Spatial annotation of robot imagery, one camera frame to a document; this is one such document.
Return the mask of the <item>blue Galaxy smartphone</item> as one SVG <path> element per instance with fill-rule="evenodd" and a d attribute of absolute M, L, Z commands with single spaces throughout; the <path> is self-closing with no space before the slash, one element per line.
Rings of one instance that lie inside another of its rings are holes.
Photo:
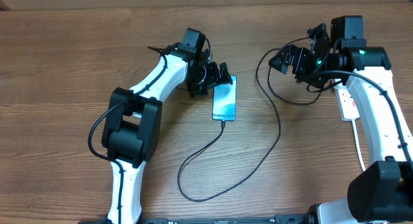
<path fill-rule="evenodd" d="M 237 77 L 230 76 L 232 84 L 214 88 L 212 119 L 216 121 L 236 120 Z"/>

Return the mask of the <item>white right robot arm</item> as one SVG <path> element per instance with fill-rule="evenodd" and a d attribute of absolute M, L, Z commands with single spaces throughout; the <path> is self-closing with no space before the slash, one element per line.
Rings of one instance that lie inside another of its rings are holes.
<path fill-rule="evenodd" d="M 338 79 L 352 96 L 366 135 L 369 165 L 336 201 L 304 214 L 280 214 L 277 223 L 402 223 L 412 220 L 412 133 L 393 85 L 384 48 L 368 46 L 363 18 L 344 15 L 307 31 L 309 48 L 287 43 L 270 68 L 292 72 L 299 83 L 322 90 Z"/>

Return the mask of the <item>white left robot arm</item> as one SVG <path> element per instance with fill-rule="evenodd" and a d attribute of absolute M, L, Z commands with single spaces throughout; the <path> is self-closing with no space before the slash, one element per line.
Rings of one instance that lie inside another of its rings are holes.
<path fill-rule="evenodd" d="M 163 103 L 181 83 L 191 97 L 232 83 L 225 63 L 211 60 L 209 40 L 188 28 L 183 40 L 157 49 L 159 62 L 142 82 L 116 88 L 110 97 L 101 144 L 112 167 L 112 204 L 105 223 L 139 223 L 140 192 L 146 163 L 159 142 Z"/>

